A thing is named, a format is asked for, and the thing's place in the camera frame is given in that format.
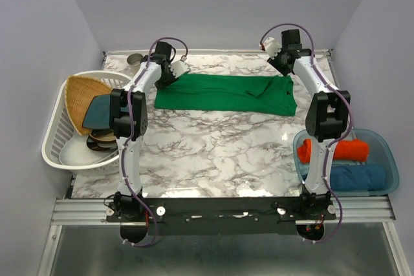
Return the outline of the green t shirt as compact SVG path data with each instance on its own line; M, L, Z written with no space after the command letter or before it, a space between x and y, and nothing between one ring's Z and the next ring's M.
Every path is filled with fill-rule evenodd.
M283 76L186 74L157 91L156 109L294 116L294 82Z

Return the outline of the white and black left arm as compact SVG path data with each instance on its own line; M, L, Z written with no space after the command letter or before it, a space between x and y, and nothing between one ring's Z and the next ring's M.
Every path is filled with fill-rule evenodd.
M168 40L172 37L156 40L132 80L110 94L109 125L119 154L118 192L130 197L122 204L121 213L130 221L138 220L144 211L139 155L148 127L147 95L152 87L164 89L178 80L171 64L175 49Z

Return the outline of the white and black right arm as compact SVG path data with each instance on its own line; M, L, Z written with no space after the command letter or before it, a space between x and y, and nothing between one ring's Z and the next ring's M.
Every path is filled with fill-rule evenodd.
M305 118L311 154L307 178L298 202L298 213L306 219L319 213L335 213L331 206L330 175L338 142L349 134L350 94L334 86L319 68L313 48L303 48L298 29L281 33L281 42L263 36L260 47L267 62L284 76L295 74L311 96Z

